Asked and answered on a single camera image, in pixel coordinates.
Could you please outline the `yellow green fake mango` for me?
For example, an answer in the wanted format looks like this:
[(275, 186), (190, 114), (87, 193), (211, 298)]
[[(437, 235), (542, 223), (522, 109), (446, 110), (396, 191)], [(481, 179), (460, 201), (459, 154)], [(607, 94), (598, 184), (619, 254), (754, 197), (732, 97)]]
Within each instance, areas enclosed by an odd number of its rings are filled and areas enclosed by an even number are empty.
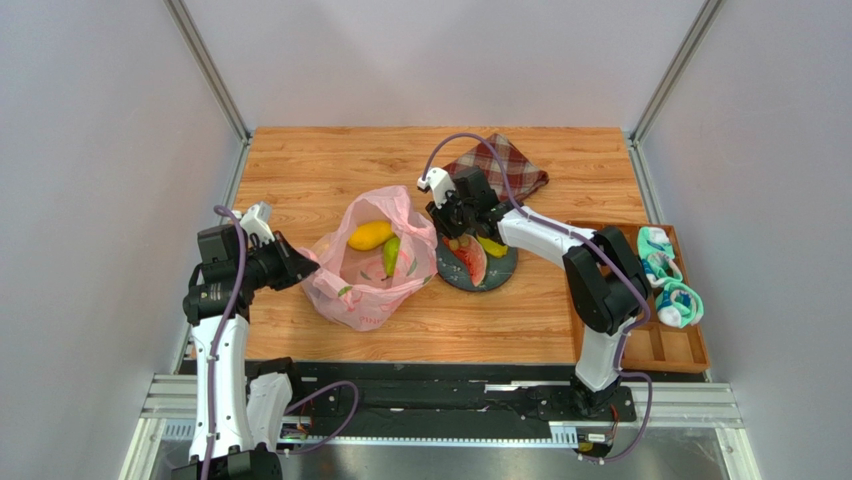
[(509, 247), (502, 245), (489, 238), (477, 236), (477, 241), (482, 246), (483, 250), (493, 258), (503, 258), (509, 252)]

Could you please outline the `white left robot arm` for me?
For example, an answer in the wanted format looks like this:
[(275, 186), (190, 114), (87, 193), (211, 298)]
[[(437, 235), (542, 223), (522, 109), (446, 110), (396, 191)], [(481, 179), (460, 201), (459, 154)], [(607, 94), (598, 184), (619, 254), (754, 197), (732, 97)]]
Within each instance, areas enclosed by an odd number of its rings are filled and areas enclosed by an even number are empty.
[(246, 370), (257, 291), (297, 285), (318, 265), (263, 220), (199, 232), (201, 262), (183, 309), (197, 356), (196, 418), (188, 463), (174, 479), (280, 479), (281, 420), (301, 387), (289, 357)]

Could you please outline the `pink plastic bag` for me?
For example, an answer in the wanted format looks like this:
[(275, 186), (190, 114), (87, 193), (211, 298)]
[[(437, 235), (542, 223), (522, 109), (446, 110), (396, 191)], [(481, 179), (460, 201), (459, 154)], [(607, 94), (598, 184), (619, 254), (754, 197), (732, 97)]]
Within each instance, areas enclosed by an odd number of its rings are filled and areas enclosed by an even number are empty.
[[(389, 222), (401, 240), (391, 276), (384, 269), (382, 245), (359, 252), (347, 244), (351, 234), (370, 221)], [(415, 211), (406, 187), (371, 190), (354, 199), (335, 231), (299, 250), (320, 265), (301, 287), (327, 320), (356, 331), (374, 330), (434, 278), (436, 249), (435, 228)]]

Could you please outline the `fake grape bunch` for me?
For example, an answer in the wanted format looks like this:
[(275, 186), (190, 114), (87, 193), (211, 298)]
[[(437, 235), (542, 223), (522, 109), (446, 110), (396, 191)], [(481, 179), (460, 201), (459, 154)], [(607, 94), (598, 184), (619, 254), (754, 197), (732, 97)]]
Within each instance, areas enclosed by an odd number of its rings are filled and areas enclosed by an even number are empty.
[(469, 239), (467, 234), (462, 234), (457, 238), (443, 238), (445, 246), (452, 252), (457, 252), (462, 250), (463, 248), (467, 248), (469, 245)]

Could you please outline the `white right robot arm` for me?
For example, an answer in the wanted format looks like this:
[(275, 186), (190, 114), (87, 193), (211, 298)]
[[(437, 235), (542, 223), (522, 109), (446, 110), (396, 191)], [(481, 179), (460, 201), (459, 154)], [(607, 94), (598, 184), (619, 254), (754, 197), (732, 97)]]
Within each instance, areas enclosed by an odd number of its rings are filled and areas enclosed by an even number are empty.
[(651, 288), (625, 234), (614, 226), (591, 230), (560, 223), (513, 197), (501, 200), (476, 167), (455, 175), (429, 168), (417, 187), (431, 194), (427, 211), (442, 235), (475, 232), (563, 269), (584, 325), (573, 387), (595, 401), (614, 391), (627, 334), (650, 317)]

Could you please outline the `fake watermelon slice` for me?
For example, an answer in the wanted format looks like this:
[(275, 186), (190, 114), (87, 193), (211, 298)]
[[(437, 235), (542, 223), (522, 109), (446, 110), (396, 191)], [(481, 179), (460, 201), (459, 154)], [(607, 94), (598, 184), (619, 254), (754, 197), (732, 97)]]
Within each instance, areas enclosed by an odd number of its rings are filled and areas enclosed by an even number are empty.
[(457, 252), (450, 252), (467, 268), (472, 286), (479, 287), (486, 277), (488, 259), (477, 239), (470, 234), (467, 235), (468, 247)]

